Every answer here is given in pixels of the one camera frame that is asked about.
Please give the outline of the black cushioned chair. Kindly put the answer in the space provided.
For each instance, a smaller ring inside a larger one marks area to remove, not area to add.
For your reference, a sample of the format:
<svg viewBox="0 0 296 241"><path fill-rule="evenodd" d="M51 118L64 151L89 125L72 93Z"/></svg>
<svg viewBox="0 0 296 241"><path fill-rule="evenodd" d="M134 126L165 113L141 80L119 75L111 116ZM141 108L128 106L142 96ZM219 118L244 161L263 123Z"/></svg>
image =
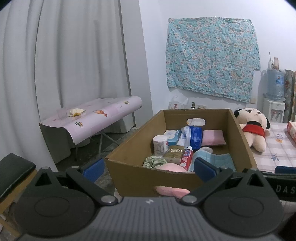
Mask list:
<svg viewBox="0 0 296 241"><path fill-rule="evenodd" d="M20 232L15 222L4 213L36 173L33 162L16 154L10 153L1 160L1 225L15 237L19 237Z"/></svg>

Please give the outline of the pink soft plush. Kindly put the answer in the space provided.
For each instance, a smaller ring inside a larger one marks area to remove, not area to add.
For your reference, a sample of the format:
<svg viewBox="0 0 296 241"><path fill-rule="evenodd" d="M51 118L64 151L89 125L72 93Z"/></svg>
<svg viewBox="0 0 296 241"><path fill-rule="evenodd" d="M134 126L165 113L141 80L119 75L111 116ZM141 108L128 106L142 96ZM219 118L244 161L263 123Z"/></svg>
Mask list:
<svg viewBox="0 0 296 241"><path fill-rule="evenodd" d="M176 182L173 179L173 177L176 178L180 176L178 175L178 173L186 173L186 169L184 167L175 163L165 163L162 165L155 166L154 168L161 171L167 171L171 175L171 178L169 178L166 182L168 186L159 185L154 188L159 195L176 197L177 199L181 199L182 197L190 193L190 190L188 189L177 187Z"/></svg>

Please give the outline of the teal floral wall cloth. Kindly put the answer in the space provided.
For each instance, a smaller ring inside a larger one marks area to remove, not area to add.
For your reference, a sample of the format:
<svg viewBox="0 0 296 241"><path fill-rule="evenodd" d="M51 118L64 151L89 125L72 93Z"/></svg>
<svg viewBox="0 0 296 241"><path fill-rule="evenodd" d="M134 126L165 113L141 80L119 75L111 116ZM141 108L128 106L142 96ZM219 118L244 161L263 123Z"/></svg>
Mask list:
<svg viewBox="0 0 296 241"><path fill-rule="evenodd" d="M248 103L260 70L255 27L249 19L200 17L168 20L166 82Z"/></svg>

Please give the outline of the plush doll red shirt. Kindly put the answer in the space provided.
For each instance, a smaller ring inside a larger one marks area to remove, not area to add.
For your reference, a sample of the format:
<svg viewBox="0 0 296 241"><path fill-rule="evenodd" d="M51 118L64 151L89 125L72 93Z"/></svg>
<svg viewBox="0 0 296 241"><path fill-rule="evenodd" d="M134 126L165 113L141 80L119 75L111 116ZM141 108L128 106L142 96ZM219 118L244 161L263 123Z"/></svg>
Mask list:
<svg viewBox="0 0 296 241"><path fill-rule="evenodd" d="M234 116L245 135L248 145L260 153L265 152L265 137L270 128L270 122L266 116L255 108L235 110Z"/></svg>

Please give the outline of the light blue wipes pack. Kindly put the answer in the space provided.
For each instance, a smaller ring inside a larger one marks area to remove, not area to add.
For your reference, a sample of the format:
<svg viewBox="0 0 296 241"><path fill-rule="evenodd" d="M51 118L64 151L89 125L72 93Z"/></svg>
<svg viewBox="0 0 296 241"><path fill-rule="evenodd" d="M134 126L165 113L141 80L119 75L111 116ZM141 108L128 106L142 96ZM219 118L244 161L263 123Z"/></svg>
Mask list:
<svg viewBox="0 0 296 241"><path fill-rule="evenodd" d="M169 146L175 146L181 136L181 130L166 130L164 135L168 139Z"/></svg>

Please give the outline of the green patterned cloth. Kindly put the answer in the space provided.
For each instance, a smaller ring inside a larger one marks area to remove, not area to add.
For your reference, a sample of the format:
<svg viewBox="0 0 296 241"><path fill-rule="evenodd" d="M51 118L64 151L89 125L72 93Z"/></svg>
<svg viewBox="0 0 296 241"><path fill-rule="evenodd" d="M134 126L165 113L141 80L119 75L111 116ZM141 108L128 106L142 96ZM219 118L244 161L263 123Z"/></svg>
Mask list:
<svg viewBox="0 0 296 241"><path fill-rule="evenodd" d="M154 169L154 168L157 168L159 166L162 166L162 165L164 165L166 163L167 163L167 161L164 158L162 158L162 157L150 156L150 157L147 157L144 160L142 166L144 168Z"/></svg>

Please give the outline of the blue white tissue pack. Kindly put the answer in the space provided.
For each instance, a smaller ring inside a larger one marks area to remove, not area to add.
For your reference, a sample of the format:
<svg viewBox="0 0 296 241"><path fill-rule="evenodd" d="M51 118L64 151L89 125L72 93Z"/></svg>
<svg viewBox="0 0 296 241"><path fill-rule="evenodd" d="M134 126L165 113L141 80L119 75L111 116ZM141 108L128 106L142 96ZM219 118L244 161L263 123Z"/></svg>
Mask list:
<svg viewBox="0 0 296 241"><path fill-rule="evenodd" d="M193 151L201 148L203 138L202 128L199 126L184 126L180 136L181 145L192 147Z"/></svg>

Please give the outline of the clear tape roll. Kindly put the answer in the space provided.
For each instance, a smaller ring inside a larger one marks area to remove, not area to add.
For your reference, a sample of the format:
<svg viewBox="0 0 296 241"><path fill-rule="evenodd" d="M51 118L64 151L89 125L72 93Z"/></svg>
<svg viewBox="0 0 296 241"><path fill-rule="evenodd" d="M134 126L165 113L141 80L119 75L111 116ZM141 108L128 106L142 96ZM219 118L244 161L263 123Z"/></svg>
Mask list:
<svg viewBox="0 0 296 241"><path fill-rule="evenodd" d="M208 152L208 153L213 153L213 149L210 148L210 147L201 147L199 150L200 151L205 151L205 152Z"/></svg>

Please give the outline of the red white tissue box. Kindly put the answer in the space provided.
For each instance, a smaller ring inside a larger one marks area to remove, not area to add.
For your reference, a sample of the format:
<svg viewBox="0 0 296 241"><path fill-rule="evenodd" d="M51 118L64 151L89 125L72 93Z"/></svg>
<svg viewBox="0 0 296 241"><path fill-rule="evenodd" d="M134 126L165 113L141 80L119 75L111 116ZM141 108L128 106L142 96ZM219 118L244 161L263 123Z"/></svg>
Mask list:
<svg viewBox="0 0 296 241"><path fill-rule="evenodd" d="M287 132L293 139L293 141L296 143L296 122L289 121L287 124Z"/></svg>

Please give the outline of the brown soap packet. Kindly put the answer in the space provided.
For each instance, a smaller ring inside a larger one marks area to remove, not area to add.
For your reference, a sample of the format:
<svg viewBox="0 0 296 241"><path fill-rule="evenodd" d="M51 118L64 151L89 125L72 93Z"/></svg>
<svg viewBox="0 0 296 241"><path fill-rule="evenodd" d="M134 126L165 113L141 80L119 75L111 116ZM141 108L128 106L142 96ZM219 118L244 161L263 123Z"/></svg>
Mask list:
<svg viewBox="0 0 296 241"><path fill-rule="evenodd" d="M184 146L169 146L168 150L163 155L163 158L168 163L180 164L181 158L184 154Z"/></svg>

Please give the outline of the light blue checked towel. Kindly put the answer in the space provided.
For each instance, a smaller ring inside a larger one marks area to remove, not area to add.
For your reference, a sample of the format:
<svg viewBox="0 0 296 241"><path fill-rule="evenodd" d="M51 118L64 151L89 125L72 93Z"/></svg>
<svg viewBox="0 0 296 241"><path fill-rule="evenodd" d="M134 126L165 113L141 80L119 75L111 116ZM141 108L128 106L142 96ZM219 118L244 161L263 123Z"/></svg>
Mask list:
<svg viewBox="0 0 296 241"><path fill-rule="evenodd" d="M218 155L207 152L205 150L198 150L193 154L192 162L188 169L188 172L194 172L194 161L196 158L202 158L203 160L217 168L227 167L236 172L236 168L230 154Z"/></svg>

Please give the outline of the pink-covered folding table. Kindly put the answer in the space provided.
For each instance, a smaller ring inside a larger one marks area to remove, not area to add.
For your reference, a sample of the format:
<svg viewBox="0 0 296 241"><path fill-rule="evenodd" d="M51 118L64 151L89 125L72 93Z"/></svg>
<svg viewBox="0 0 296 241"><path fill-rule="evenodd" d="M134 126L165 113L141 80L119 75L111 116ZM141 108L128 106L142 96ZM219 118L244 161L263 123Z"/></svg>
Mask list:
<svg viewBox="0 0 296 241"><path fill-rule="evenodd" d="M81 115L70 117L67 111L66 117L60 119L55 114L39 122L39 126L56 164L71 154L70 149L141 107L138 96L98 98L81 104L79 108L85 110Z"/></svg>

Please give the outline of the toothpaste tube red white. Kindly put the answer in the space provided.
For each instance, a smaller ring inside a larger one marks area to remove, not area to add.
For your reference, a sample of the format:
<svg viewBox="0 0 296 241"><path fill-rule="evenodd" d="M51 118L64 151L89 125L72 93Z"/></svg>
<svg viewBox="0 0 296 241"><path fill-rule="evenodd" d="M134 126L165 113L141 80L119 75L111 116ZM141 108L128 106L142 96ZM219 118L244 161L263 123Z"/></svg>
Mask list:
<svg viewBox="0 0 296 241"><path fill-rule="evenodd" d="M181 158L180 161L180 166L183 167L186 171L189 170L189 167L191 165L191 161L193 158L193 150L191 146L188 146L185 150L184 150L184 154Z"/></svg>

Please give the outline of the blue water bottle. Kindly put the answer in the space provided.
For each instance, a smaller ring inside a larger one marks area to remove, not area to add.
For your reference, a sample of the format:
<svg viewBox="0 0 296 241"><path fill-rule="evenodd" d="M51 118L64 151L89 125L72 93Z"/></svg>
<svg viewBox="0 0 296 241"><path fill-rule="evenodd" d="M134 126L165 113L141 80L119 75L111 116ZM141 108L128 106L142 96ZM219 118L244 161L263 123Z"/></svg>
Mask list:
<svg viewBox="0 0 296 241"><path fill-rule="evenodd" d="M267 97L274 101L285 101L285 71L269 68L267 73Z"/></svg>

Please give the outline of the white water dispenser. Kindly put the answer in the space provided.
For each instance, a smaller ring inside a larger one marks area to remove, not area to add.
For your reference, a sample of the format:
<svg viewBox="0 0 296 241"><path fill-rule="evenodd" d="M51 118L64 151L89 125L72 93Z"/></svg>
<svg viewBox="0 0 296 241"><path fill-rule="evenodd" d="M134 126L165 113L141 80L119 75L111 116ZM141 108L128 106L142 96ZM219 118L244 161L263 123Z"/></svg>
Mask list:
<svg viewBox="0 0 296 241"><path fill-rule="evenodd" d="M263 113L270 122L282 123L284 112L284 102L272 101L270 99L264 98Z"/></svg>

